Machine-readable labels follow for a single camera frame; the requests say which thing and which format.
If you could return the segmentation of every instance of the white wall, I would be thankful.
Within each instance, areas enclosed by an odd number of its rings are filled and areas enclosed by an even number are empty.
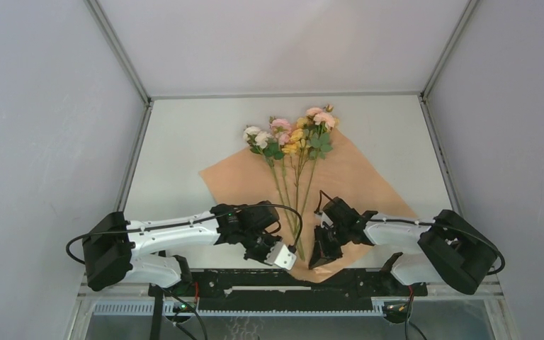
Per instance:
[[[544,339],[544,1],[483,1],[430,103],[522,337]]]
[[[0,1],[0,339],[62,338],[141,115],[83,1]]]
[[[153,96],[420,92],[468,0],[101,0]]]

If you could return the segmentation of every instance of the white table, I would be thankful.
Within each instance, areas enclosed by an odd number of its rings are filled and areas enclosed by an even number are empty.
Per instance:
[[[447,190],[416,96],[315,96],[166,99],[154,102],[125,216],[163,220],[216,205],[198,172],[245,147],[247,124],[296,118],[332,103],[340,130],[421,217],[450,208]],[[378,268],[394,251],[374,247],[352,268]],[[191,268],[270,268],[243,259],[240,245],[179,249]]]

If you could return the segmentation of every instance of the gray floor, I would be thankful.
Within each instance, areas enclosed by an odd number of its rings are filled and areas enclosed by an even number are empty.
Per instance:
[[[210,340],[405,339],[382,317],[204,317]],[[415,302],[412,321],[428,339],[493,340],[483,302]],[[203,339],[198,321],[183,324]],[[87,339],[148,339],[151,317],[93,317]],[[161,339],[188,339],[164,319]],[[422,339],[410,328],[410,340]]]

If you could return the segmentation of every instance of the white flower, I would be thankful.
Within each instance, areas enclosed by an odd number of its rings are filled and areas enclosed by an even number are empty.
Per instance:
[[[243,132],[243,140],[245,142],[248,142],[250,139],[250,136],[257,135],[260,133],[261,129],[257,126],[248,126],[247,129]]]
[[[272,135],[266,131],[260,131],[257,136],[255,136],[255,144],[265,149],[268,146],[268,139],[272,138]]]

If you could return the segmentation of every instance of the gray wall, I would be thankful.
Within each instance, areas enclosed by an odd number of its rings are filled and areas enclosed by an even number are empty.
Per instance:
[[[544,337],[544,1],[483,1],[431,110],[466,217],[508,261],[523,339]]]
[[[0,339],[62,338],[141,115],[82,1],[0,1]]]

